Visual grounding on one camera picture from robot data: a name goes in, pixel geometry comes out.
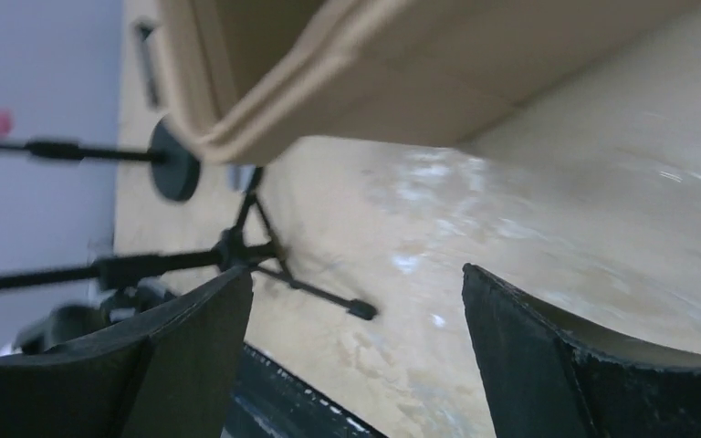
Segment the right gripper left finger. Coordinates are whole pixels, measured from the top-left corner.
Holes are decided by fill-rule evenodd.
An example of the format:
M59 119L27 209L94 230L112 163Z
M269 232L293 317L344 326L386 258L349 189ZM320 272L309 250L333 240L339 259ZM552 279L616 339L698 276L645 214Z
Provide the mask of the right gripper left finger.
M218 437L253 302L229 270L36 355L0 357L0 437Z

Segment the black tripod shock mount stand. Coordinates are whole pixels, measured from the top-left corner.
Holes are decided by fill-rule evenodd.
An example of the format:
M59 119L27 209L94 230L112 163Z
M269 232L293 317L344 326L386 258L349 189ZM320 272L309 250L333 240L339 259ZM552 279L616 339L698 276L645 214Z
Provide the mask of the black tripod shock mount stand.
M225 272L233 267L257 271L289 287L302 290L327 300L363 320L372 320L378 309L361 299L346 299L294 278L287 265L286 253L272 227L264 205L259 200L258 188L265 175L263 167L256 167L233 226L225 229L220 240L210 249L169 255L146 254L103 257L88 266L61 267L50 270L25 272L0 276L0 290L61 284L95 279L104 290L136 286L142 279L163 274L215 266ZM269 241L262 245L247 245L244 238L246 220L250 210L258 211Z

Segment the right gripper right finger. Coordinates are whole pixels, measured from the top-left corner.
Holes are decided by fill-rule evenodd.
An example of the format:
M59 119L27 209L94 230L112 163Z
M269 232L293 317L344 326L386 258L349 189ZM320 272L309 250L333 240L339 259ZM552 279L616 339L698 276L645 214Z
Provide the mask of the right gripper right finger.
M701 354L628 336L480 266L462 298L499 437L701 437Z

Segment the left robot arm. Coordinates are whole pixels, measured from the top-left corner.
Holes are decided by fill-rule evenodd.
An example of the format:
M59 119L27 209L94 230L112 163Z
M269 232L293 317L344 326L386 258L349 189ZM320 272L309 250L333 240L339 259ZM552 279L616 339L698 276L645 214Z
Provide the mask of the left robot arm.
M71 302L22 328L0 349L0 356L40 354L56 345L87 336L178 297L156 278L134 287L97 291L86 303Z

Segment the black round base mic stand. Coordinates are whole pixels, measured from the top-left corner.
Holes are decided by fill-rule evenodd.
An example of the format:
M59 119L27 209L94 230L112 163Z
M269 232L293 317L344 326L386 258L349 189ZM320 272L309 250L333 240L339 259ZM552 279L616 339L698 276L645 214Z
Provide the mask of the black round base mic stand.
M186 202L194 195L201 175L200 162L173 137L161 121L152 131L145 151L106 149L78 141L33 139L23 142L0 141L0 152L24 152L40 159L68 162L90 159L147 163L159 194L177 203Z

